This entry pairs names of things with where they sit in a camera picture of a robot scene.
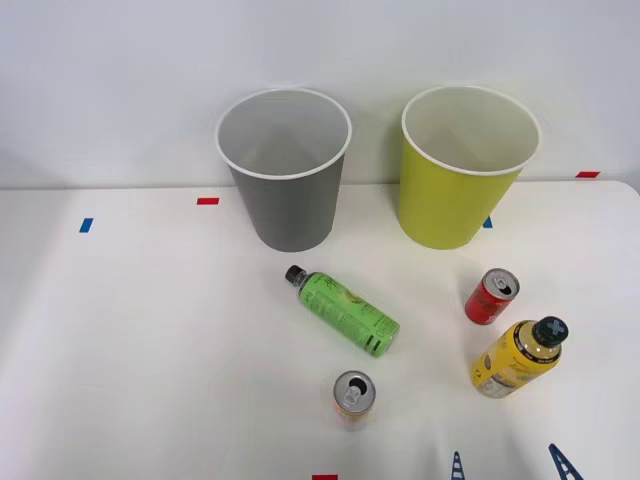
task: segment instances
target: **yellow cup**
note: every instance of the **yellow cup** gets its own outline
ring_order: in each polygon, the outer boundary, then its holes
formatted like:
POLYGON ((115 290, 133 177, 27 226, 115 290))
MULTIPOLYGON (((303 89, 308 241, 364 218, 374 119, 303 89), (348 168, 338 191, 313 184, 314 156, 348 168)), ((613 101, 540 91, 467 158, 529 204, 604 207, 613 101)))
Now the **yellow cup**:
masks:
POLYGON ((542 140, 524 105, 474 86, 419 93, 402 130, 400 226, 437 249, 469 243, 542 140))

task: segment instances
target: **plastic bottle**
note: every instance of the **plastic bottle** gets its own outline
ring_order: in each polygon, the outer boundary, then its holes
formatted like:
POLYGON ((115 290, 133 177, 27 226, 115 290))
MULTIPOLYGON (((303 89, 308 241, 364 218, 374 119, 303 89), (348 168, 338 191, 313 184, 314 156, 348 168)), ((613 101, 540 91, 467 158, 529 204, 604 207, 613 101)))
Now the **plastic bottle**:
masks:
POLYGON ((471 381, 487 397, 506 397, 555 367, 568 335, 556 317, 518 322, 473 363, 471 381))
POLYGON ((293 265, 285 278, 298 289, 305 307, 374 357, 380 357, 389 348, 400 330, 395 320, 326 273, 307 273, 293 265))

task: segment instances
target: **black bottle cap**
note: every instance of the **black bottle cap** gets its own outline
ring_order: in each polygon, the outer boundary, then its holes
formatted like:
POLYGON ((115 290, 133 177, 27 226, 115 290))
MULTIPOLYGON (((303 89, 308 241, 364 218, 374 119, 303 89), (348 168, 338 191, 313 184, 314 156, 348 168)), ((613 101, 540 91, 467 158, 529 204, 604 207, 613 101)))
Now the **black bottle cap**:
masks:
POLYGON ((543 347, 553 348, 569 336, 569 327, 557 317, 544 317, 533 326, 533 338, 543 347))
POLYGON ((301 269, 299 266, 291 265, 289 267, 289 270, 287 270, 287 273, 285 273, 284 278, 287 279, 287 282, 293 285, 293 282, 295 282, 296 277, 300 275, 301 272, 304 272, 304 270, 301 269))

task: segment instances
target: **green bottle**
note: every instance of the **green bottle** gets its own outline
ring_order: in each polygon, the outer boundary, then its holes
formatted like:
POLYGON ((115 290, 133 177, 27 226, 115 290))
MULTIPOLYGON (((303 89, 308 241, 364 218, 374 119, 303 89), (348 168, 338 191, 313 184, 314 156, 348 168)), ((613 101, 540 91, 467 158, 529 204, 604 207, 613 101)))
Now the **green bottle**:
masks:
POLYGON ((374 357, 387 351, 400 330, 398 322, 326 273, 307 273, 293 265, 285 278, 298 289, 305 307, 374 357))

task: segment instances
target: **gray cup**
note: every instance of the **gray cup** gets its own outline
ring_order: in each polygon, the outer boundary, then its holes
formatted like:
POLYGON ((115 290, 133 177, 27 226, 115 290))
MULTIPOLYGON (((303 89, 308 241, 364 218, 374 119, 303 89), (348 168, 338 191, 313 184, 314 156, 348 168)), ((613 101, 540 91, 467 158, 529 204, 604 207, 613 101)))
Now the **gray cup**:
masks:
POLYGON ((331 232, 350 140, 345 109, 305 89, 244 98, 216 131, 258 236, 282 252, 313 248, 331 232))

